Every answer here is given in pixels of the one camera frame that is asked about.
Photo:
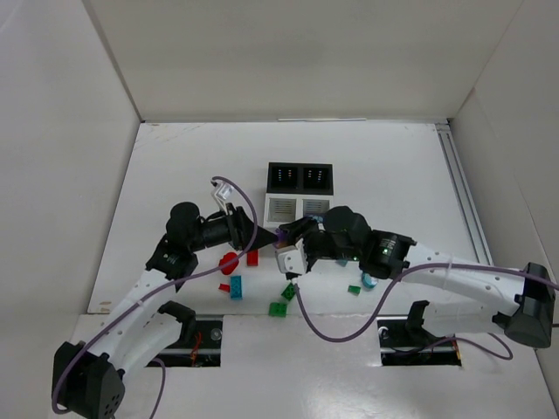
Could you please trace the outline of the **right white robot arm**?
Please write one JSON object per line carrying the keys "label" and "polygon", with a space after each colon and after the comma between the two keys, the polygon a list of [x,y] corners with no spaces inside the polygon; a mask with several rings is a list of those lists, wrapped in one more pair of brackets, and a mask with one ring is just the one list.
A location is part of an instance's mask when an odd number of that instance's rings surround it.
{"label": "right white robot arm", "polygon": [[499,333],[536,349],[552,341],[558,285],[547,268],[522,269],[467,262],[432,250],[411,237],[372,229],[347,206],[321,220],[306,216],[278,229],[279,270],[290,281],[308,274],[321,259],[356,262],[377,280],[427,285],[458,296],[454,302],[415,301],[406,326],[434,339],[456,333]]}

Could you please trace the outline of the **purple rounded lego brick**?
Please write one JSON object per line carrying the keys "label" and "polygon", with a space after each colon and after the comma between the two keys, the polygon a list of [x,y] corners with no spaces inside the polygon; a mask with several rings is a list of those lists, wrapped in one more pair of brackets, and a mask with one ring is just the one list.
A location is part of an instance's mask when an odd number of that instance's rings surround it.
{"label": "purple rounded lego brick", "polygon": [[288,237],[287,233],[281,229],[277,229],[275,231],[277,241],[273,244],[276,249],[280,249],[283,247],[288,246]]}

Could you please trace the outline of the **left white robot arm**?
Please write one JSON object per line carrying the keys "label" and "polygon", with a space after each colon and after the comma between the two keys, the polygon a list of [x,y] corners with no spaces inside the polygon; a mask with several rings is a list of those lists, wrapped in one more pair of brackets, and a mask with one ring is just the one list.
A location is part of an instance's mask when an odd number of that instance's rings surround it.
{"label": "left white robot arm", "polygon": [[207,217],[194,203],[175,205],[140,278],[100,330],[87,342],[65,342],[56,351],[52,410],[83,418],[113,417],[127,380],[193,329],[195,313],[175,297],[186,281],[201,276],[197,252],[229,244],[244,255],[276,240],[255,216],[230,203]]}

